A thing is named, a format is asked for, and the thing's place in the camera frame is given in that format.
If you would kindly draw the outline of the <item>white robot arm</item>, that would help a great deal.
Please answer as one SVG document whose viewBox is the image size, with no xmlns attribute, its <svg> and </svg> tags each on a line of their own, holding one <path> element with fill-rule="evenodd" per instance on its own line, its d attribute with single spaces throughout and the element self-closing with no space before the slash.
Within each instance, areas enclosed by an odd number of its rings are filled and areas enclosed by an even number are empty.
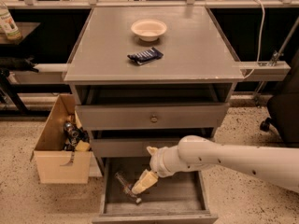
<svg viewBox="0 0 299 224">
<path fill-rule="evenodd" d="M 148 147 L 147 151 L 150 169 L 133 185 L 134 194 L 149 189 L 161 177 L 199 171 L 208 165 L 220 165 L 299 192 L 298 148 L 222 145 L 188 135 L 173 147 Z"/>
</svg>

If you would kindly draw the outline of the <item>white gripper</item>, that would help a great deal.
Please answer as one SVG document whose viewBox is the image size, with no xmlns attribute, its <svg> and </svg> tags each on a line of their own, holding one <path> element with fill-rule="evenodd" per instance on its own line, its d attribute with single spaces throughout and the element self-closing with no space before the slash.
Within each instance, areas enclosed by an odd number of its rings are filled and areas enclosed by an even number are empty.
<svg viewBox="0 0 299 224">
<path fill-rule="evenodd" d="M 133 194 L 140 194 L 152 187 L 159 177 L 168 177 L 178 171 L 178 150 L 175 147 L 147 147 L 151 155 L 149 166 L 151 171 L 145 170 L 132 187 Z"/>
</svg>

